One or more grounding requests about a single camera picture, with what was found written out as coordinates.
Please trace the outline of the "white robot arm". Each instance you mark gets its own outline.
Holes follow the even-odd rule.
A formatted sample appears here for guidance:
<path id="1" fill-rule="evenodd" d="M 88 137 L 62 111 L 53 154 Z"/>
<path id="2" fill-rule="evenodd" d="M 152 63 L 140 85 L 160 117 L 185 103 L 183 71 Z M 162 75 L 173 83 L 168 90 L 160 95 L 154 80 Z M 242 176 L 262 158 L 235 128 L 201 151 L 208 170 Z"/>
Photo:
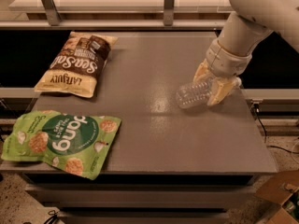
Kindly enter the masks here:
<path id="1" fill-rule="evenodd" d="M 199 64 L 193 82 L 201 103 L 216 105 L 241 84 L 242 74 L 257 45 L 278 33 L 299 50 L 299 0 L 229 0 L 233 12 Z"/>

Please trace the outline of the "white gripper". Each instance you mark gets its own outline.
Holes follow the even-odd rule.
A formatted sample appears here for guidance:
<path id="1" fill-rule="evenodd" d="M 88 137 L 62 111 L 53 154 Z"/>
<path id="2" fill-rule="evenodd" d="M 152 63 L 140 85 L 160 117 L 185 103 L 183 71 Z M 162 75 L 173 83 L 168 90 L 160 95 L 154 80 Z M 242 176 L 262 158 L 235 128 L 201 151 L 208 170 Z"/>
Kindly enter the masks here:
<path id="1" fill-rule="evenodd" d="M 234 88 L 241 85 L 241 79 L 235 76 L 245 71 L 251 58 L 251 55 L 234 55 L 225 50 L 217 39 L 212 41 L 206 52 L 206 59 L 198 65 L 193 77 L 194 82 L 213 79 L 208 106 L 219 104 Z"/>

